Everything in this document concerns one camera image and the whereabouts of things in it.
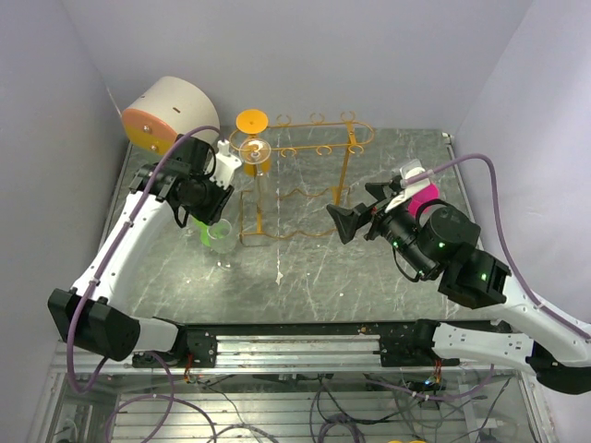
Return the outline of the yellow plastic wine glass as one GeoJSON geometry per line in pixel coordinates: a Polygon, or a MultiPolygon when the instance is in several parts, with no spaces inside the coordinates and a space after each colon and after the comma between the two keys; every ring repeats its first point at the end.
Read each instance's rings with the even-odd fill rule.
{"type": "Polygon", "coordinates": [[[251,177],[267,174],[272,148],[260,135],[269,126],[268,116],[259,109],[247,109],[236,117],[235,124],[247,136],[237,149],[245,173],[251,177]]]}

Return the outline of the clear tall wine glass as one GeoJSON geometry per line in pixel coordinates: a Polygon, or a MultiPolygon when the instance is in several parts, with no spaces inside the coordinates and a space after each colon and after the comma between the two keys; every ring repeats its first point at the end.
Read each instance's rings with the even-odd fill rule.
{"type": "Polygon", "coordinates": [[[247,138],[239,146],[244,171],[254,181],[253,195],[259,213],[272,209],[274,195],[270,185],[271,145],[262,138],[247,138]]]}

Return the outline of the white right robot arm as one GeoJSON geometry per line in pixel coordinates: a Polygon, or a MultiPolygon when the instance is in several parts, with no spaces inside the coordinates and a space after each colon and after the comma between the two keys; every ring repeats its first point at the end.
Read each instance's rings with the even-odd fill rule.
{"type": "Polygon", "coordinates": [[[563,394],[590,390],[590,343],[577,339],[529,300],[510,267],[477,248],[477,224],[439,198],[408,210],[397,182],[368,184],[375,197],[351,209],[330,204],[343,244],[367,227],[364,237],[383,238],[395,261],[404,260],[415,275],[411,282],[437,281],[439,293],[472,310],[490,310],[516,329],[498,333],[464,329],[447,322],[420,319],[404,340],[408,357],[418,365],[433,359],[463,359],[506,365],[534,375],[544,387],[563,394]]]}

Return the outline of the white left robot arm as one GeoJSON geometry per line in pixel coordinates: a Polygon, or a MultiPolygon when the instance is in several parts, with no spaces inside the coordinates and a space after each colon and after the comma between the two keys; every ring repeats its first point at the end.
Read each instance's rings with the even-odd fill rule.
{"type": "Polygon", "coordinates": [[[228,141],[217,146],[210,158],[211,145],[191,138],[163,164],[147,163],[136,171],[119,219],[95,259],[70,289],[56,289],[49,297],[49,311],[67,348],[115,361],[155,351],[168,366],[187,359],[188,344],[179,338],[182,326],[133,316],[127,298],[142,259],[167,224],[183,228],[189,218],[206,225],[220,220],[242,162],[228,141]]]}

